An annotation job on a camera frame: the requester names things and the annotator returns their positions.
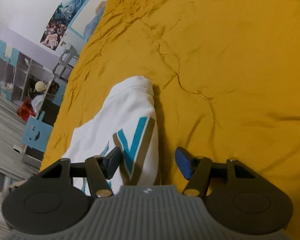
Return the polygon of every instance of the metal pin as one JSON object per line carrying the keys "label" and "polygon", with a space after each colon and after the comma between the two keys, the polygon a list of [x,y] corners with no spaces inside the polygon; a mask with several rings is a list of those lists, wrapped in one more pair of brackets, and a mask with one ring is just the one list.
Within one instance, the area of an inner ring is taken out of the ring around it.
{"label": "metal pin", "polygon": [[96,192],[98,197],[110,197],[112,192],[109,189],[100,189]]}
{"label": "metal pin", "polygon": [[200,195],[200,191],[194,188],[188,188],[183,192],[188,197],[197,197]]}

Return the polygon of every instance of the wrinkled fabric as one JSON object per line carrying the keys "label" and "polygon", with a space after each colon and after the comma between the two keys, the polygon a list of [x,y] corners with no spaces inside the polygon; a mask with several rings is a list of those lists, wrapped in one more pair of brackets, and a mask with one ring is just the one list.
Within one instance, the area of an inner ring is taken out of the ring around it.
{"label": "wrinkled fabric", "polygon": [[42,167],[111,87],[154,84],[162,180],[186,185],[177,146],[237,158],[286,192],[300,239],[300,0],[108,0],[72,71]]}
{"label": "wrinkled fabric", "polygon": [[[74,130],[62,157],[72,163],[83,163],[96,155],[108,156],[119,147],[123,161],[107,180],[114,194],[122,185],[160,184],[153,95],[152,83],[144,77],[131,77],[116,84],[96,116]],[[86,178],[74,178],[73,186],[91,196]]]}

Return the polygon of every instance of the blue gripper pad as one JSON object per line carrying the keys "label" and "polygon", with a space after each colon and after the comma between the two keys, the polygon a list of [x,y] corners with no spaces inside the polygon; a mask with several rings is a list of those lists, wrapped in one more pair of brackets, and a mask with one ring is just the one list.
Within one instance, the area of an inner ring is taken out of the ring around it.
{"label": "blue gripper pad", "polygon": [[181,171],[183,177],[187,180],[191,179],[193,170],[191,169],[191,156],[183,148],[178,147],[175,153],[176,164]]}

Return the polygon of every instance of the red bag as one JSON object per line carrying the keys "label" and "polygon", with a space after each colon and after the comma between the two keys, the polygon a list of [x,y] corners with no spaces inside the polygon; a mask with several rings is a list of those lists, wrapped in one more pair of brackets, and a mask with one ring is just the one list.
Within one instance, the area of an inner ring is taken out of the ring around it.
{"label": "red bag", "polygon": [[17,115],[20,116],[24,121],[28,121],[29,116],[35,116],[33,108],[31,106],[31,100],[23,101],[22,106],[17,110]]}

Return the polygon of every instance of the plastic bag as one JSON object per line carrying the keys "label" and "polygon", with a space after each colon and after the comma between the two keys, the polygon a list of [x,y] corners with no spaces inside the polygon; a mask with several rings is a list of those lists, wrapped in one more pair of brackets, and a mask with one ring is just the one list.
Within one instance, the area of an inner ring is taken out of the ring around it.
{"label": "plastic bag", "polygon": [[29,116],[35,116],[30,100],[25,100],[22,106],[17,110],[17,115],[20,116],[25,122],[28,121]]}
{"label": "plastic bag", "polygon": [[31,101],[31,106],[34,110],[34,112],[37,114],[40,110],[41,103],[43,101],[44,95],[37,95],[34,99]]}

